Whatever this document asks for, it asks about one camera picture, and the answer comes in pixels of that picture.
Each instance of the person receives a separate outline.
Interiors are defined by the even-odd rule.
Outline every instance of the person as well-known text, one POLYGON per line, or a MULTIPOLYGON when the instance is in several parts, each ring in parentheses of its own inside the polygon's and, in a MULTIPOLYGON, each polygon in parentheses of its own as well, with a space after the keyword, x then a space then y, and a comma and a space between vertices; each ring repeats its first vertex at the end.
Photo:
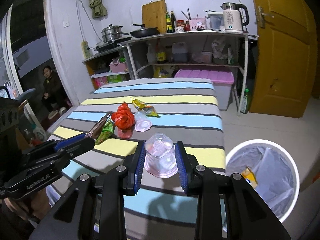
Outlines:
POLYGON ((67 95, 61 84, 58 74, 52 71, 50 66, 44 67, 43 75, 45 77, 43 83, 44 95, 41 99, 41 102, 50 112, 48 118, 51 119, 58 113, 58 111, 53 110, 51 104, 58 103, 60 115, 63 115, 67 111, 68 105, 64 100, 67 98, 67 95))
POLYGON ((51 208, 45 188, 34 193, 28 202, 29 207, 24 202, 11 198, 0 202, 1 240, 28 240, 36 225, 51 208))

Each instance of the blue gripper pad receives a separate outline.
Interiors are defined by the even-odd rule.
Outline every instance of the blue gripper pad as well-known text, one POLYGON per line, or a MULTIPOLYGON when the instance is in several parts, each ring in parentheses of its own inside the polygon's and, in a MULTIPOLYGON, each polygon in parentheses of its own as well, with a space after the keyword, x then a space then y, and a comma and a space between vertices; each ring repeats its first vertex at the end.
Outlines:
POLYGON ((54 147, 54 151, 57 152, 60 149, 66 148, 68 147, 70 144, 73 144, 77 141, 80 141, 81 139, 83 139, 85 137, 85 133, 80 133, 78 135, 75 135, 69 139, 65 139, 61 142, 58 142, 57 145, 54 147))
POLYGON ((184 149, 182 142, 177 142, 174 149, 174 154, 176 156, 176 162, 178 167, 179 179, 181 182, 181 188, 184 193, 188 192, 188 177, 187 170, 185 167, 185 158, 187 157, 186 150, 184 149))
POLYGON ((144 148, 144 144, 145 143, 143 143, 142 147, 140 148, 140 156, 137 163, 137 168, 134 172, 134 193, 135 194, 137 194, 138 190, 140 189, 144 161, 146 158, 146 149, 144 148))

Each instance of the pink plastic lid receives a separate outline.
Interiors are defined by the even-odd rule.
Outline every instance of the pink plastic lid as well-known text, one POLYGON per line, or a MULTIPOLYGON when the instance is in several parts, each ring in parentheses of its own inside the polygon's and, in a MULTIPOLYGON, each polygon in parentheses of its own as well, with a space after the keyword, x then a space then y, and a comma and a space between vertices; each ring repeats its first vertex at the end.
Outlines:
POLYGON ((210 68, 210 70, 190 69, 186 67, 180 69, 175 77, 192 77, 192 78, 208 78, 213 83, 233 84, 235 79, 229 70, 223 68, 210 68))

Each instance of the frying pan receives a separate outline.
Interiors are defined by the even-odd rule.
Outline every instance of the frying pan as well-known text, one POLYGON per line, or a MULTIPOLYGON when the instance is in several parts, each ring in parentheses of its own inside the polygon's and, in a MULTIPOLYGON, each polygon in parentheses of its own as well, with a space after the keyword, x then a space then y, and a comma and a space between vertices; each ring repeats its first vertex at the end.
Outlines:
POLYGON ((158 27, 146 28, 144 24, 131 24, 132 26, 141 26, 141 29, 130 32, 130 34, 135 38, 142 38, 152 35, 158 35, 158 27))

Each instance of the cutting board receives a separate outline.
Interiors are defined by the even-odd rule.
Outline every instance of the cutting board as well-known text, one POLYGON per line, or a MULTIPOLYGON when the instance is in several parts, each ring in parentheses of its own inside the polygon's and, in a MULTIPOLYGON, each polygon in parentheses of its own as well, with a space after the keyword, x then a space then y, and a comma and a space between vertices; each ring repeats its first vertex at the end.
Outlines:
POLYGON ((167 33, 166 11, 165 0, 142 5, 142 23, 146 28, 158 27, 160 33, 167 33))

